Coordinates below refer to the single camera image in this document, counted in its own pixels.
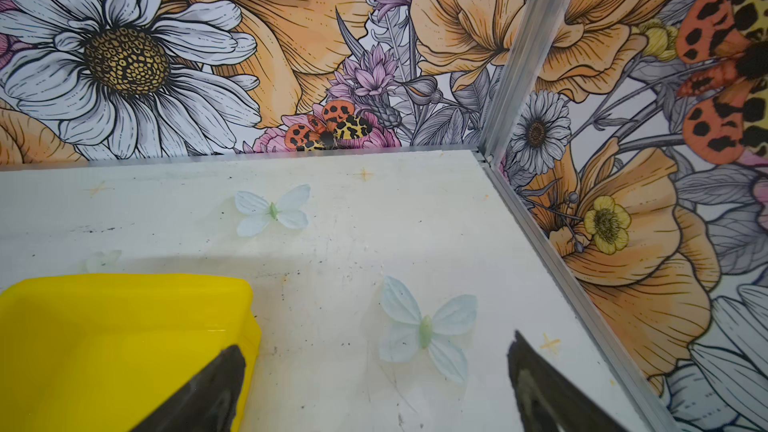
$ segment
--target floral wallpaper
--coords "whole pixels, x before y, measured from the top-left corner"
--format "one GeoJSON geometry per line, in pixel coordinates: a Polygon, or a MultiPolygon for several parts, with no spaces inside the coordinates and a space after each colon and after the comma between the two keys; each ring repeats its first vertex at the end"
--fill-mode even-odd
{"type": "Polygon", "coordinates": [[[0,0],[0,165],[473,144],[524,9],[0,0]]]}
{"type": "Polygon", "coordinates": [[[768,430],[766,9],[571,0],[501,160],[682,430],[768,430]]]}

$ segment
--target yellow tray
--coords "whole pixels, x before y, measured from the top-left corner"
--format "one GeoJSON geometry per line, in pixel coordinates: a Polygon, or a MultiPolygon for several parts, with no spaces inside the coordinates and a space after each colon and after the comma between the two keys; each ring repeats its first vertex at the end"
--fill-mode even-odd
{"type": "Polygon", "coordinates": [[[35,278],[0,295],[0,422],[129,432],[223,349],[240,347],[243,418],[261,330],[247,282],[205,275],[35,278]]]}

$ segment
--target white table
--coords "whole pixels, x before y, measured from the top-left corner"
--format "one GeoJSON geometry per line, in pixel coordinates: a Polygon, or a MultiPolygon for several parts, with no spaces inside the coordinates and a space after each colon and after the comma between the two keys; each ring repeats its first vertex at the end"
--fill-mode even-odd
{"type": "Polygon", "coordinates": [[[647,429],[470,151],[0,172],[0,198],[0,291],[114,249],[114,272],[247,280],[264,336],[244,432],[522,430],[506,364],[515,329],[536,348],[559,340],[542,355],[623,426],[647,429]],[[302,183],[307,229],[236,236],[235,192],[277,200],[302,183]],[[378,359],[384,275],[424,314],[478,296],[465,386],[425,351],[378,359]]]}

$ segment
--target fabric butterfly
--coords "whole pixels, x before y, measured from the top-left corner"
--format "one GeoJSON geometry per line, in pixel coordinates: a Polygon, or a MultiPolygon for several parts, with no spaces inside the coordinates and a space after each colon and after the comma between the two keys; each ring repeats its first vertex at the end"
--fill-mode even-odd
{"type": "Polygon", "coordinates": [[[768,155],[768,0],[696,0],[680,26],[677,54],[694,64],[720,58],[680,86],[678,96],[725,89],[697,103],[683,138],[713,164],[737,160],[747,148],[768,155]]]}
{"type": "Polygon", "coordinates": [[[384,277],[382,307],[395,321],[379,342],[379,358],[385,362],[408,362],[419,349],[427,349],[429,357],[447,378],[464,383],[467,358],[449,339],[450,335],[469,332],[478,314],[474,295],[459,295],[435,312],[435,317],[422,317],[416,299],[408,287],[393,277],[384,277]]]}
{"type": "Polygon", "coordinates": [[[342,149],[339,140],[361,139],[373,131],[365,117],[355,116],[355,106],[346,100],[331,100],[322,116],[308,115],[309,125],[294,124],[286,132],[286,147],[293,150],[342,149]]]}
{"type": "Polygon", "coordinates": [[[299,210],[304,202],[310,198],[308,185],[298,186],[289,190],[280,197],[277,204],[267,202],[264,197],[250,192],[238,192],[235,194],[235,206],[246,217],[237,226],[237,235],[241,237],[253,237],[264,230],[271,221],[277,220],[288,228],[305,228],[310,224],[306,214],[299,210]]]}

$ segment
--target small white daisy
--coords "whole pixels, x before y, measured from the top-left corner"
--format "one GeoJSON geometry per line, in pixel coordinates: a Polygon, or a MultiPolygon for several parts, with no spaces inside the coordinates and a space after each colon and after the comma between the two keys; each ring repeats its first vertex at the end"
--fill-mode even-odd
{"type": "Polygon", "coordinates": [[[229,79],[174,63],[220,66],[256,50],[228,32],[240,9],[227,0],[156,16],[160,0],[12,0],[0,34],[33,49],[0,70],[0,86],[21,112],[43,120],[91,160],[209,154],[231,149],[227,122],[254,126],[254,76],[229,79]]]}
{"type": "Polygon", "coordinates": [[[538,176],[563,158],[570,135],[565,98],[546,90],[532,92],[521,108],[509,147],[514,160],[538,176]]]}

